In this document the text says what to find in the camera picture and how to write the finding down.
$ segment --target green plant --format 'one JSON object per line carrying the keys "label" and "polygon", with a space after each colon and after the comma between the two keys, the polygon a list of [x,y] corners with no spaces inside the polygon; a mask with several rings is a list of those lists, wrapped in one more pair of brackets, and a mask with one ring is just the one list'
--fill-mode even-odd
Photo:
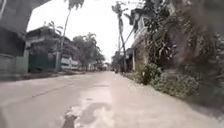
{"label": "green plant", "polygon": [[137,72],[137,82],[148,85],[156,82],[161,74],[161,69],[154,63],[150,63]]}
{"label": "green plant", "polygon": [[164,72],[153,87],[163,93],[181,99],[198,93],[199,83],[194,77],[178,72]]}

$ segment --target concrete road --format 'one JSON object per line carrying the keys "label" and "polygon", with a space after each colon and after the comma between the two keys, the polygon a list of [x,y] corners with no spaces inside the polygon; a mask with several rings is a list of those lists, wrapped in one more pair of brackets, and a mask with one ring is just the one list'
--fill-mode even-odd
{"label": "concrete road", "polygon": [[188,105],[112,72],[0,84],[0,128],[223,128]]}

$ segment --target wall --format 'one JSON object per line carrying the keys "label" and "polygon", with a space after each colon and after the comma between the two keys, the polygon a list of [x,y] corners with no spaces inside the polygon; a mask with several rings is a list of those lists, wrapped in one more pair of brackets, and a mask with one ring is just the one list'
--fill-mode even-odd
{"label": "wall", "polygon": [[11,74],[15,71],[15,57],[0,54],[0,75]]}
{"label": "wall", "polygon": [[62,58],[61,59],[62,69],[78,69],[78,61],[72,60],[72,58]]}
{"label": "wall", "polygon": [[23,56],[25,42],[14,32],[0,28],[0,53]]}
{"label": "wall", "polygon": [[16,57],[15,73],[24,74],[28,73],[28,65],[26,64],[25,57]]}
{"label": "wall", "polygon": [[134,38],[135,39],[138,38],[139,35],[141,34],[141,32],[143,31],[143,29],[146,28],[143,19],[149,19],[149,17],[143,15],[139,19],[139,21],[138,21],[138,29],[137,29],[137,31],[134,34]]}

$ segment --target sky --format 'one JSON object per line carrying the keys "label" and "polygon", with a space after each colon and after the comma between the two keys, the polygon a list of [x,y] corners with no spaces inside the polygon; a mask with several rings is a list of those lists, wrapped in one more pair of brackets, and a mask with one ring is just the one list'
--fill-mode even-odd
{"label": "sky", "polygon": [[[85,0],[82,8],[73,9],[66,31],[66,36],[70,39],[89,32],[95,33],[97,35],[97,45],[101,48],[107,62],[111,62],[111,57],[118,49],[118,20],[111,9],[114,4],[114,0]],[[67,8],[67,3],[64,0],[51,0],[36,8],[31,15],[27,31],[37,29],[43,26],[44,22],[49,23],[51,21],[54,21],[56,26],[64,26],[68,15]],[[123,17],[123,20],[123,35],[126,39],[132,30],[132,26],[129,25],[127,18]],[[133,40],[133,36],[131,36],[126,48],[131,46]]]}

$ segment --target window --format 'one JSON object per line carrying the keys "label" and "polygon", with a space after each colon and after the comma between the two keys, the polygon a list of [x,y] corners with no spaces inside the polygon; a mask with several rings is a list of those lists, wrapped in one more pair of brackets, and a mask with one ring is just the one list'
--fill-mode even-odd
{"label": "window", "polygon": [[61,63],[61,66],[69,66],[69,64]]}

